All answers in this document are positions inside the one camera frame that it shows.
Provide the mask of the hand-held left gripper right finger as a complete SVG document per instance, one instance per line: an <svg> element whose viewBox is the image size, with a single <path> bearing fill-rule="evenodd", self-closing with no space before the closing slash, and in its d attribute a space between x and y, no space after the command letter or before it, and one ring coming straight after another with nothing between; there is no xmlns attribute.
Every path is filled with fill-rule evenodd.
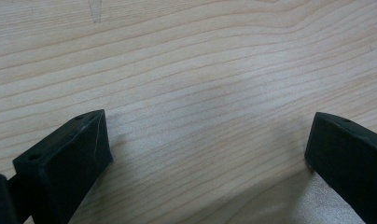
<svg viewBox="0 0 377 224"><path fill-rule="evenodd" d="M366 224L377 224L377 133L317 112L304 158Z"/></svg>

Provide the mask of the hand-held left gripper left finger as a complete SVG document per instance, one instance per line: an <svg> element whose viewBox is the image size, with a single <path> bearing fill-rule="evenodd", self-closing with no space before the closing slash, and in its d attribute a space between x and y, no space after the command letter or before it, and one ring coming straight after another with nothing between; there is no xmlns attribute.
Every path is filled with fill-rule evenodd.
<svg viewBox="0 0 377 224"><path fill-rule="evenodd" d="M112 160L103 109L70 119L13 160L19 221L67 224Z"/></svg>

